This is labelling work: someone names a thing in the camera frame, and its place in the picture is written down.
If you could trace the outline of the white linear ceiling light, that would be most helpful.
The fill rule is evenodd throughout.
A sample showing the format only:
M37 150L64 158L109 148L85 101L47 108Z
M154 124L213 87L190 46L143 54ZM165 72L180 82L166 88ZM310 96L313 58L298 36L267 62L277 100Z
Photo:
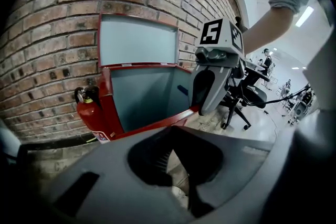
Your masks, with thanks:
M300 18L295 23L296 27L301 27L305 21L310 17L310 15L314 12L314 8L307 6Z

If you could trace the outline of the person's right forearm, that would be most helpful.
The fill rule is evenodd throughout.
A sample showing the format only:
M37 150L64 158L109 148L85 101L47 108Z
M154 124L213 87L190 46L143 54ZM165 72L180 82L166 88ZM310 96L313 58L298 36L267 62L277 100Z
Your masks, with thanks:
M272 6L242 34L245 54L252 53L283 36L290 28L297 11L289 6Z

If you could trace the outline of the red fire extinguisher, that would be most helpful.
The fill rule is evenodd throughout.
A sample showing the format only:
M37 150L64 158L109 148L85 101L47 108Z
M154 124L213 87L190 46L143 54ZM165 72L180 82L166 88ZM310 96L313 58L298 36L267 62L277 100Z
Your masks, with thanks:
M99 100L97 86L77 87L74 90L77 113L90 132L103 144L111 141L111 129L107 124Z

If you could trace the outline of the black office chair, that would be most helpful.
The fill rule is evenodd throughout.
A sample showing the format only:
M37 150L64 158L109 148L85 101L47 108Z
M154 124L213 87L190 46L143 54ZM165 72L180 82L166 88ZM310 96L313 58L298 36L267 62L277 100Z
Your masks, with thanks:
M251 123L247 120L238 104L243 107L256 106L263 109L266 106L267 95L263 90L255 86L258 79L265 79L261 72L263 67L258 67L250 61L246 61L245 74L246 77L237 85L232 86L219 105L229 108L229 113L226 122L221 124L223 130L230 125L233 114L238 114L245 121L244 130L251 127Z

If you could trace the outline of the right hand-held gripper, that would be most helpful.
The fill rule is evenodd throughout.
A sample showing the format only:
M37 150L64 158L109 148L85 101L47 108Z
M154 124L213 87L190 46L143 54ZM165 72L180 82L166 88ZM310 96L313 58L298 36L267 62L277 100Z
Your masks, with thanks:
M190 80L190 107L205 116L214 111L227 93L227 80L232 69L244 60L244 45L241 31L226 17L205 22L196 42L196 62L208 67L205 71L208 82L202 98L199 97L202 83L202 67L197 66Z

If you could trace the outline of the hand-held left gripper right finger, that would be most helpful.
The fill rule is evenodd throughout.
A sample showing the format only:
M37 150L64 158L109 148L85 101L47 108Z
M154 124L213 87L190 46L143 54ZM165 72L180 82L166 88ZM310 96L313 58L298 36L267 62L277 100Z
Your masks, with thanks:
M188 210L200 218L235 197L254 177L271 142L172 127L172 146L189 178Z

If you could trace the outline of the red fire cabinet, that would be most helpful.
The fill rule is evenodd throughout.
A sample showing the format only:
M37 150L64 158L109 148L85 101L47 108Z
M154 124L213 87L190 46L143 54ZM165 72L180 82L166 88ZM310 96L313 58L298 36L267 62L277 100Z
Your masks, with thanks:
M183 126L198 113L198 106L191 106L188 99L190 78L191 72L176 64L103 67L99 99L110 138Z

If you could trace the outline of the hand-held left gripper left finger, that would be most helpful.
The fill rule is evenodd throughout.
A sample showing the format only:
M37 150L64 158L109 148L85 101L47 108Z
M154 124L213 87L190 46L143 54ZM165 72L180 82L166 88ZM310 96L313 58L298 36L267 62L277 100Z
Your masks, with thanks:
M171 187L148 185L130 168L129 150L158 128L102 144L60 173L48 201L75 224L187 224L192 215Z

